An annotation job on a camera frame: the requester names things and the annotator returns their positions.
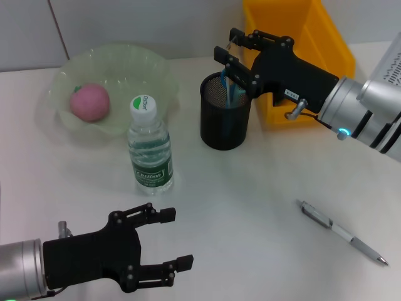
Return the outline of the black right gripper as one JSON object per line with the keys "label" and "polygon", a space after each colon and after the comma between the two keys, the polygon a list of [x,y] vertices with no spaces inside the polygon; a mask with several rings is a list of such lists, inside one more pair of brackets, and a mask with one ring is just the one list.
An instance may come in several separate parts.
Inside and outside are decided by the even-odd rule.
{"label": "black right gripper", "polygon": [[250,70],[224,48],[214,48],[214,60],[224,65],[223,77],[244,90],[249,98],[272,93],[277,101],[305,100],[305,109],[317,114],[339,81],[336,75],[298,58],[293,51],[294,39],[289,36],[278,37],[257,29],[246,34],[232,28],[229,40],[259,51]]}

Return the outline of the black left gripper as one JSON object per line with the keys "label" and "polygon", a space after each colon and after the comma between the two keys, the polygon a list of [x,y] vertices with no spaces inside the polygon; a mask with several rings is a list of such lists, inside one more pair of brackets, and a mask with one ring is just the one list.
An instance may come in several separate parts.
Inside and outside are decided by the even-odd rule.
{"label": "black left gripper", "polygon": [[175,208],[157,211],[147,203],[110,213],[106,226],[96,232],[43,243],[44,276],[50,289],[109,278],[121,290],[172,287],[175,274],[191,270],[192,255],[158,265],[140,266],[141,246],[135,228],[175,221]]}

